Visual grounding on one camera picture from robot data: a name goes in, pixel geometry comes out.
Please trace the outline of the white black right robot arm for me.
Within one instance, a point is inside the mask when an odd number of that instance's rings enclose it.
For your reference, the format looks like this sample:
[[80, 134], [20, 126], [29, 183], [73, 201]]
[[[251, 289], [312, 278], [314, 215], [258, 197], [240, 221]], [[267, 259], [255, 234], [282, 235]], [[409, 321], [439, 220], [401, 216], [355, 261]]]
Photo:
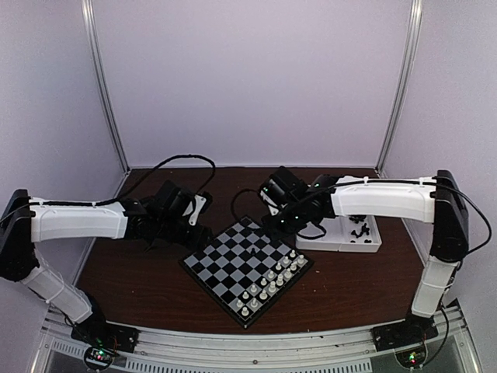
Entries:
[[296, 235], [308, 224], [322, 228], [326, 218], [365, 215], [431, 224], [431, 249], [412, 300], [412, 315], [398, 326], [398, 336], [406, 343], [427, 331], [427, 319], [469, 254], [467, 206], [447, 170], [408, 180], [323, 174], [306, 183], [281, 166], [262, 183], [258, 195], [269, 209], [262, 226], [274, 240]]

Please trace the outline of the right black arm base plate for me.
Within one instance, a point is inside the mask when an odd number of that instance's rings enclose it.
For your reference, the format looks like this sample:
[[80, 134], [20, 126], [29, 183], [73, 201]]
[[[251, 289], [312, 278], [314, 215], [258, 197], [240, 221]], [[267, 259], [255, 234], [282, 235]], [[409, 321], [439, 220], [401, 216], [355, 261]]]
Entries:
[[402, 321], [375, 326], [371, 334], [377, 352], [422, 343], [439, 335], [434, 315], [424, 317], [414, 315], [411, 311]]

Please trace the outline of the black white chessboard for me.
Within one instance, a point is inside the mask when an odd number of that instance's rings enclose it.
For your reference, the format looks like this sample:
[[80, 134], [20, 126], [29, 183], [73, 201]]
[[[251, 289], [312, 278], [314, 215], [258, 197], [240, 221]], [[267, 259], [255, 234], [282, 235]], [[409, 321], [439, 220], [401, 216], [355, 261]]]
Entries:
[[[256, 248], [254, 256], [250, 253], [252, 247]], [[185, 256], [179, 264], [238, 325], [248, 329], [312, 268], [314, 261], [305, 255], [311, 264], [304, 272], [248, 320], [237, 316], [229, 305], [242, 291], [238, 280], [248, 284], [248, 277], [256, 275], [256, 270], [262, 273], [291, 249], [303, 254], [284, 241], [270, 240], [260, 225], [246, 215], [217, 234], [204, 250]]]

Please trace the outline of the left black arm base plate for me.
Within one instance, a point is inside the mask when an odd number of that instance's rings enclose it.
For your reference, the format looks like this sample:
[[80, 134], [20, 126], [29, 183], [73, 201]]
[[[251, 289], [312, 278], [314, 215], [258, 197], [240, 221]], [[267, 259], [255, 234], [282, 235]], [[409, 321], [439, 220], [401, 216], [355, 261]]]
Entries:
[[86, 320], [74, 323], [71, 338], [93, 347], [133, 353], [139, 336], [138, 329], [107, 322], [101, 312], [92, 313]]

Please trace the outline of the white plastic divided tray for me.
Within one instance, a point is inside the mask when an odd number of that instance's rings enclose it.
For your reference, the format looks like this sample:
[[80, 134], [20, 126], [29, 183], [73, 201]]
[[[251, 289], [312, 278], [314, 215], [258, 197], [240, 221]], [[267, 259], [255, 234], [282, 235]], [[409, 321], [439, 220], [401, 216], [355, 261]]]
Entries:
[[374, 216], [367, 216], [367, 224], [370, 227], [370, 243], [364, 239], [350, 242], [350, 232], [354, 229], [349, 217], [324, 218], [320, 226], [326, 230], [326, 234], [316, 239], [322, 231], [309, 223], [305, 229], [300, 231], [295, 239], [295, 246], [299, 250], [329, 251], [341, 253], [376, 253], [382, 244], [381, 235]]

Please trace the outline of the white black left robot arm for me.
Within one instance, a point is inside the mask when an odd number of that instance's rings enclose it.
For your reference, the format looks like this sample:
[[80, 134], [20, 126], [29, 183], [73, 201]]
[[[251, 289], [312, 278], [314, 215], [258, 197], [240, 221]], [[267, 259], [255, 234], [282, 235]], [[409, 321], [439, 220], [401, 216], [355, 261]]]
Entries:
[[212, 202], [207, 192], [194, 194], [175, 187], [141, 200], [101, 202], [50, 201], [16, 190], [1, 217], [1, 276], [20, 282], [46, 303], [60, 309], [95, 345], [111, 339], [96, 301], [68, 284], [35, 252], [35, 245], [56, 239], [161, 239], [190, 250], [202, 249], [212, 238], [198, 217]]

